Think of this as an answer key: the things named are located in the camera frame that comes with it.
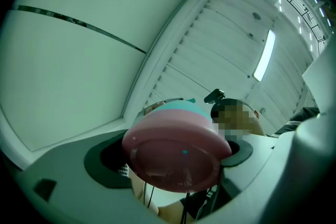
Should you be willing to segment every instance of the black strip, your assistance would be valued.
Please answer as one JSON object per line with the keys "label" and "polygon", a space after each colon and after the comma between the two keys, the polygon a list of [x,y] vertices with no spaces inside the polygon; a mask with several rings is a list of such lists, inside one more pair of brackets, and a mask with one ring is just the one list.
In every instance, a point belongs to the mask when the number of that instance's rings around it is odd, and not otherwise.
{"label": "black strip", "polygon": [[74,19],[74,18],[71,18],[69,16],[66,16],[66,15],[63,15],[63,14],[60,14],[60,13],[56,13],[56,12],[51,12],[49,10],[46,10],[46,9],[42,9],[42,8],[35,8],[35,7],[29,7],[29,6],[23,6],[23,5],[17,5],[17,6],[13,6],[12,7],[12,10],[22,10],[22,11],[25,11],[25,12],[32,12],[32,13],[38,13],[38,14],[41,14],[41,15],[46,15],[46,16],[49,16],[49,17],[53,17],[53,18],[57,18],[57,19],[61,19],[61,20],[65,20],[67,22],[70,22],[70,23],[73,23],[75,25],[79,25],[79,26],[82,26],[82,27],[86,27],[90,30],[93,30],[93,31],[96,31],[100,34],[103,34],[105,36],[108,36],[110,38],[113,38],[133,49],[136,49],[144,54],[146,54],[146,52],[138,47],[136,47],[135,45],[133,44],[130,44],[129,42],[109,33],[109,32],[106,32],[96,26],[93,26],[91,24],[87,24],[87,23],[84,23],[80,20],[77,20],[77,19]]}

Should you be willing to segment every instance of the person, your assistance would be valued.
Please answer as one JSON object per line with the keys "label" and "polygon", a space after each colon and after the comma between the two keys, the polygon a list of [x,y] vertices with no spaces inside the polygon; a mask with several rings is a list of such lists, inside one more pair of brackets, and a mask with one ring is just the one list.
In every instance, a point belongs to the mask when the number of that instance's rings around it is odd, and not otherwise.
{"label": "person", "polygon": [[[147,115],[164,103],[165,102],[162,101],[149,106],[145,110],[144,115]],[[218,124],[219,131],[224,130],[226,134],[235,131],[233,132],[235,135],[249,133],[274,137],[279,137],[280,134],[285,132],[294,131],[301,122],[318,114],[319,110],[317,108],[303,108],[291,117],[284,127],[273,135],[267,135],[261,127],[259,113],[241,100],[225,98],[214,104],[211,111],[211,117],[214,123]],[[132,170],[129,170],[129,178],[132,180],[133,191],[136,198],[141,201],[144,200],[146,205],[149,204],[149,208],[152,212],[171,224],[182,223],[184,213],[186,213],[185,223],[194,222],[195,220],[204,218],[231,200],[226,191],[220,188],[218,190],[216,203],[213,206],[210,201],[212,201],[211,197],[217,190],[217,186],[214,186],[211,189],[194,193],[170,205],[157,207],[153,202],[150,202],[150,198],[145,193],[144,181]]]}

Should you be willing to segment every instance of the circular hole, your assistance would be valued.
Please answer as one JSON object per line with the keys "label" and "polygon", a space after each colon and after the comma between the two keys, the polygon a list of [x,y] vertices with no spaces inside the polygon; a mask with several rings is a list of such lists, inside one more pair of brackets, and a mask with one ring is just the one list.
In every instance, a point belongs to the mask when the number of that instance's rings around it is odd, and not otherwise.
{"label": "circular hole", "polygon": [[261,20],[261,16],[258,13],[253,12],[252,15],[255,20]]}
{"label": "circular hole", "polygon": [[232,155],[235,155],[239,151],[239,145],[234,141],[227,141],[232,151]]}

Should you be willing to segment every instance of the fluorescent light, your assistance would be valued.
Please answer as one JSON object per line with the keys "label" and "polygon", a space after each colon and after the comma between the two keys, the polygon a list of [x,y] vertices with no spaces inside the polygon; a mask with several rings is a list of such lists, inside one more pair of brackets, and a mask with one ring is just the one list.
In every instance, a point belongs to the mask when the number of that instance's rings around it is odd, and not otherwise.
{"label": "fluorescent light", "polygon": [[262,78],[263,78],[263,76],[266,72],[269,60],[270,60],[271,55],[272,55],[274,43],[275,43],[275,34],[272,30],[268,30],[266,44],[265,44],[263,53],[261,55],[261,59],[258,63],[256,71],[253,74],[253,77],[255,77],[258,81],[262,80]]}
{"label": "fluorescent light", "polygon": [[320,8],[320,13],[321,13],[322,17],[324,17],[324,13],[323,13],[322,8]]}

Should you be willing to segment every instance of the wire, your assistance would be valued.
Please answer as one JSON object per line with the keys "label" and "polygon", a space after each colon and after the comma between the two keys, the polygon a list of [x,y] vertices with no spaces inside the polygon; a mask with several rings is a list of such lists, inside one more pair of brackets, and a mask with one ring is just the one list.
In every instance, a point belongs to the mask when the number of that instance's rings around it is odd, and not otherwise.
{"label": "wire", "polygon": [[148,202],[148,206],[147,206],[147,208],[149,208],[149,205],[151,204],[151,200],[152,200],[153,192],[154,192],[154,187],[153,187],[153,189],[152,189],[151,198],[149,198],[149,202]]}
{"label": "wire", "polygon": [[187,195],[185,196],[185,204],[184,204],[184,207],[183,207],[183,212],[182,212],[182,217],[181,217],[180,224],[186,224],[186,220],[187,220],[187,203],[188,203],[189,196],[190,196],[190,193],[187,193]]}
{"label": "wire", "polygon": [[218,184],[217,184],[217,189],[216,189],[216,193],[215,193],[215,197],[214,197],[214,201],[211,205],[211,209],[210,209],[210,214],[212,213],[212,211],[214,210],[214,207],[215,207],[215,204],[217,202],[217,198],[218,198],[218,193],[219,193],[219,189],[220,189],[220,184],[221,184],[221,181],[222,181],[222,174],[223,174],[223,168],[220,167],[220,174],[219,174],[219,181],[218,181]]}
{"label": "wire", "polygon": [[[185,204],[187,205],[187,200],[190,197],[190,193],[187,193],[187,196],[185,197]],[[187,223],[187,210],[185,211],[185,215],[184,215],[184,224]]]}
{"label": "wire", "polygon": [[144,189],[143,189],[143,205],[145,205],[146,188],[147,188],[147,183],[145,182],[145,186],[144,186]]}

